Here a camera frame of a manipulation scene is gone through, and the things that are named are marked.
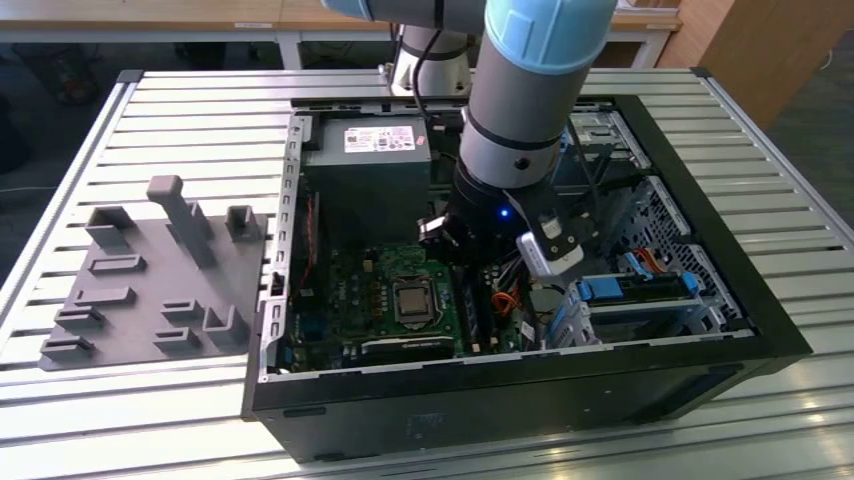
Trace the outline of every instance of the metal frame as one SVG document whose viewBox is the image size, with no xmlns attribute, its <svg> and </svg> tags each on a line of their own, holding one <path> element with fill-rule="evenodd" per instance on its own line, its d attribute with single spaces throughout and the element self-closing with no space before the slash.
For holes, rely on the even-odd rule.
<svg viewBox="0 0 854 480">
<path fill-rule="evenodd" d="M 329 84 L 337 79 L 364 86 L 335 89 Z M 97 163 L 88 162 L 84 176 L 100 185 L 72 183 L 75 197 L 88 201 L 103 195 L 137 209 L 129 180 L 168 167 L 200 179 L 189 180 L 187 188 L 209 205 L 207 213 L 224 203 L 223 195 L 236 195 L 256 212 L 272 216 L 287 100 L 368 97 L 385 91 L 373 71 L 145 73 L 127 108 L 104 106 L 124 114 L 111 122 L 115 128 L 101 133 L 101 143 L 125 146 L 105 151 Z M 263 426 L 239 420 L 245 356 L 64 374 L 33 369 L 29 362 L 37 360 L 43 333 L 53 324 L 52 305 L 40 302 L 67 291 L 63 272 L 80 267 L 75 249 L 89 242 L 73 226 L 48 224 L 35 241 L 61 250 L 32 251 L 39 257 L 32 276 L 40 278 L 12 301 L 33 304 L 12 310 L 0 336 L 4 478 L 135 474 L 157 479 L 421 480 L 554 478 L 571 473 L 604 480 L 659 478 L 667 471 L 672 478 L 716 480 L 848 474 L 854 255 L 847 245 L 854 237 L 836 233 L 815 206 L 820 197 L 795 184 L 782 160 L 763 153 L 752 124 L 739 120 L 735 104 L 687 70 L 594 70 L 584 93 L 640 95 L 814 356 L 739 385 L 674 422 L 300 466 Z M 247 126 L 224 127 L 225 119 Z M 183 131 L 175 132 L 179 123 Z M 60 214 L 69 211 L 75 220 L 87 207 L 68 202 Z"/>
<path fill-rule="evenodd" d="M 840 238 L 846 239 L 846 246 L 848 250 L 854 251 L 854 229 L 851 228 L 851 226 L 844 222 L 844 220 L 842 220 L 842 217 L 839 216 L 834 208 L 827 204 L 827 201 L 822 198 L 818 190 L 815 190 L 815 187 L 812 187 L 812 185 L 810 185 L 810 183 L 806 181 L 806 178 L 803 178 L 803 175 L 800 174 L 800 172 L 798 172 L 794 165 L 791 164 L 783 153 L 779 151 L 762 129 L 756 126 L 752 120 L 750 120 L 750 117 L 747 116 L 744 111 L 738 108 L 735 100 L 732 100 L 730 94 L 726 93 L 726 90 L 723 89 L 718 81 L 712 77 L 704 78 L 700 81 L 703 85 L 706 85 L 714 92 L 714 94 L 720 98 L 720 104 L 723 108 L 732 116 L 742 128 L 747 132 L 750 132 L 750 134 L 756 139 L 756 147 L 759 148 L 759 150 L 762 150 L 762 153 L 764 153 L 764 155 L 770 159 L 772 159 L 774 162 L 782 167 L 786 176 L 791 179 L 800 191 L 810 198 L 816 210 L 820 211 L 830 220 L 828 223 L 834 233 L 836 233 Z"/>
<path fill-rule="evenodd" d="M 644 32 L 610 32 L 608 42 L 640 43 L 640 50 L 631 68 L 652 68 L 664 51 L 670 38 L 670 30 L 647 30 Z M 303 60 L 299 54 L 301 42 L 380 42 L 388 40 L 385 31 L 277 31 L 276 41 L 285 68 L 301 70 Z"/>
<path fill-rule="evenodd" d="M 276 242 L 276 251 L 272 258 L 272 277 L 273 280 L 268 287 L 268 298 L 259 314 L 263 317 L 261 330 L 253 330 L 260 337 L 260 344 L 255 352 L 265 352 L 275 357 L 275 349 L 267 350 L 272 342 L 275 342 L 284 334 L 285 316 L 288 311 L 288 286 L 291 285 L 291 249 L 293 246 L 293 224 L 296 222 L 296 197 L 299 188 L 299 172 L 301 166 L 301 148 L 305 134 L 311 135 L 311 120 L 308 118 L 293 115 L 288 125 L 288 139 L 284 152 L 284 165 L 281 168 L 281 192 L 279 199 L 279 208 L 276 211 L 277 232 L 273 237 Z M 264 359 L 257 360 L 249 354 L 249 363 L 257 363 L 255 372 L 260 365 L 271 362 Z M 255 372 L 247 372 L 247 378 L 252 378 L 255 382 L 265 383 L 268 376 Z"/>
<path fill-rule="evenodd" d="M 20 298 L 17 298 L 20 292 L 32 288 L 37 280 L 35 273 L 37 272 L 40 253 L 49 249 L 49 234 L 59 224 L 65 206 L 71 203 L 75 187 L 80 181 L 85 167 L 99 150 L 103 149 L 104 138 L 109 135 L 121 117 L 121 112 L 131 99 L 135 87 L 136 84 L 133 83 L 116 83 L 113 86 L 104 101 L 105 108 L 95 119 L 92 129 L 87 134 L 77 155 L 68 167 L 63 182 L 56 189 L 51 203 L 41 215 L 41 220 L 39 220 L 36 224 L 24 250 L 2 284 L 2 289 L 0 290 L 0 345 L 8 338 L 10 327 L 4 325 L 4 320 L 9 316 L 12 309 L 14 307 L 20 308 Z"/>
</svg>

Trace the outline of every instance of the aluminum table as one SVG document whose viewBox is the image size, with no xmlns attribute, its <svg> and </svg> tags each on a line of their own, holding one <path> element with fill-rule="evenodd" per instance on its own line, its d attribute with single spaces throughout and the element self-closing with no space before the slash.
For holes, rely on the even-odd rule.
<svg viewBox="0 0 854 480">
<path fill-rule="evenodd" d="M 40 371 L 39 348 L 85 256 L 81 225 L 93 206 L 161 216 L 144 201 L 147 181 L 177 174 L 208 215 L 249 204 L 275 223 L 288 100 L 385 93 L 372 71 L 151 72 L 125 80 L 0 291 L 0 478 L 851 474 L 854 234 L 714 79 L 687 70 L 598 70 L 584 93 L 640 96 L 815 355 L 680 420 L 297 465 L 264 427 L 237 417 L 245 356 Z"/>
</svg>

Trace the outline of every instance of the floor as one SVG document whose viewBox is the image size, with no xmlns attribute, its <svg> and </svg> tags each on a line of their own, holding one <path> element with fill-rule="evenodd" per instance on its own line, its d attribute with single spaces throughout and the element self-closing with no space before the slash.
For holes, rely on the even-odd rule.
<svg viewBox="0 0 854 480">
<path fill-rule="evenodd" d="M 854 31 L 767 132 L 830 205 L 854 226 Z"/>
<path fill-rule="evenodd" d="M 305 64 L 327 68 L 341 54 L 357 58 L 347 66 L 376 65 L 369 46 L 325 44 L 304 53 Z M 28 69 L 0 45 L 0 94 L 12 104 L 10 118 L 33 148 L 32 160 L 0 175 L 0 283 L 10 270 L 52 190 L 83 142 L 100 105 L 123 69 L 187 70 L 189 65 L 171 44 L 105 44 L 85 46 L 89 67 L 103 86 L 97 101 L 83 107 L 61 107 L 45 94 Z M 224 68 L 275 68 L 275 46 L 260 45 L 249 54 L 247 44 L 229 44 Z M 834 59 L 818 72 L 782 114 L 768 135 L 802 173 L 823 193 L 842 217 L 854 224 L 854 32 L 834 51 Z M 5 191 L 35 187 L 37 189 Z"/>
</svg>

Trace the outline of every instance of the robotic arm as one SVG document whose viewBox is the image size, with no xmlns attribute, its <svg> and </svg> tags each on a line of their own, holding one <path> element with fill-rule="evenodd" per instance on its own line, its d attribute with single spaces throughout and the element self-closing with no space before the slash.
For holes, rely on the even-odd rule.
<svg viewBox="0 0 854 480">
<path fill-rule="evenodd" d="M 447 61 L 456 52 L 458 34 L 448 31 L 484 31 L 448 211 L 420 225 L 421 243 L 450 234 L 475 239 L 483 251 L 491 239 L 514 238 L 532 274 L 560 276 L 583 259 L 583 235 L 547 176 L 616 0 L 324 0 L 324 5 L 408 25 L 413 33 L 404 34 L 403 48 L 412 55 L 423 53 L 429 32 L 441 30 L 441 47 L 425 63 Z"/>
</svg>

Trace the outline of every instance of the gray fixture plate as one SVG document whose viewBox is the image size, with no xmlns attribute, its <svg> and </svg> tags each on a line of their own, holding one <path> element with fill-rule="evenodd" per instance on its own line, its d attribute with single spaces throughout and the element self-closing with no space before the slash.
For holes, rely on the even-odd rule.
<svg viewBox="0 0 854 480">
<path fill-rule="evenodd" d="M 224 216 L 208 217 L 208 221 L 212 229 L 208 245 L 217 263 L 204 270 L 196 267 L 183 246 L 175 242 L 165 219 L 136 221 L 135 227 L 121 232 L 132 249 L 124 253 L 140 255 L 145 261 L 141 271 L 93 275 L 89 271 L 92 262 L 109 254 L 92 242 L 64 309 L 80 307 L 73 301 L 80 291 L 119 291 L 129 287 L 136 295 L 131 302 L 96 306 L 105 319 L 101 328 L 69 332 L 56 325 L 48 342 L 79 335 L 93 345 L 93 351 L 91 355 L 69 355 L 60 361 L 43 355 L 39 368 L 64 370 L 245 353 L 245 341 L 220 346 L 213 343 L 201 328 L 203 316 L 169 323 L 160 313 L 164 302 L 195 299 L 201 309 L 212 308 L 223 321 L 232 305 L 243 322 L 248 324 L 255 317 L 267 218 L 256 215 L 260 238 L 240 242 L 231 240 Z M 195 334 L 197 346 L 165 348 L 164 352 L 153 343 L 157 332 L 184 327 Z"/>
</svg>

